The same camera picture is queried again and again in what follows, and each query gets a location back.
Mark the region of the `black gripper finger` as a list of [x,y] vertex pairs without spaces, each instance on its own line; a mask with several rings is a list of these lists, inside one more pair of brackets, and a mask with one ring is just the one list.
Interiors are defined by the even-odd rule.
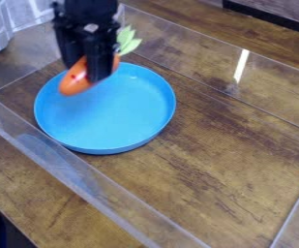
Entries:
[[83,56],[83,47],[71,30],[53,24],[56,41],[60,49],[64,65],[71,68]]
[[116,31],[95,32],[84,38],[87,76],[91,82],[99,82],[112,73],[113,55],[119,47]]

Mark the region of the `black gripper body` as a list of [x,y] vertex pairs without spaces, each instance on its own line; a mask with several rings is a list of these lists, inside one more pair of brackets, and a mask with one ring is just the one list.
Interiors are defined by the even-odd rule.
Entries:
[[93,24],[99,31],[117,27],[115,20],[117,0],[53,1],[53,28],[57,41],[65,43],[76,38],[76,29]]

